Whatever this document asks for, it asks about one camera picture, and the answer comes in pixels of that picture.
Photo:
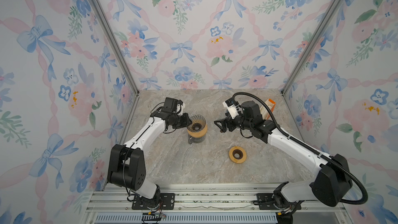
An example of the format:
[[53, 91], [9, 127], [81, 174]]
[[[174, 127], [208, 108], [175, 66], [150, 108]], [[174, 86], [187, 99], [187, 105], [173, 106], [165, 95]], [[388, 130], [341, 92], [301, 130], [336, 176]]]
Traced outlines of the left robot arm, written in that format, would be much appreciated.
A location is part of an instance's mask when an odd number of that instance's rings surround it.
[[183, 101], [167, 97], [132, 139], [116, 144], [110, 152], [107, 182], [125, 188], [128, 194], [158, 202], [160, 188], [146, 178], [145, 151], [169, 127], [174, 131], [192, 123], [184, 108]]

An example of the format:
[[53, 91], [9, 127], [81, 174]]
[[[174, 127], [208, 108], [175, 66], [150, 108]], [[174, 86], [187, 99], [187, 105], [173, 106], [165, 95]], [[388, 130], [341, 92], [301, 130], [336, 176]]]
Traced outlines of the clear grey glass dripper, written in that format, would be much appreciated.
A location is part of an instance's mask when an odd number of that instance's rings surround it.
[[190, 117], [191, 124], [187, 127], [190, 132], [196, 133], [205, 129], [206, 120], [202, 115], [191, 115]]

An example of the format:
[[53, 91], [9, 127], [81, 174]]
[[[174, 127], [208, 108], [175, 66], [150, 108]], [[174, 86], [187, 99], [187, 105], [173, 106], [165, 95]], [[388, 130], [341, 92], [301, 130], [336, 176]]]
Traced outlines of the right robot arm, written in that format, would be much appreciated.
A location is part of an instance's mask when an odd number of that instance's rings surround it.
[[238, 104], [228, 99], [223, 106], [227, 110], [225, 118], [214, 122], [222, 133], [248, 130], [253, 138], [282, 150], [313, 174], [310, 180], [281, 183], [270, 200], [276, 208], [286, 209], [313, 200], [334, 207], [352, 188], [352, 179], [345, 173], [349, 168], [344, 157], [331, 156], [296, 139], [271, 118], [264, 119], [261, 107], [254, 101]]

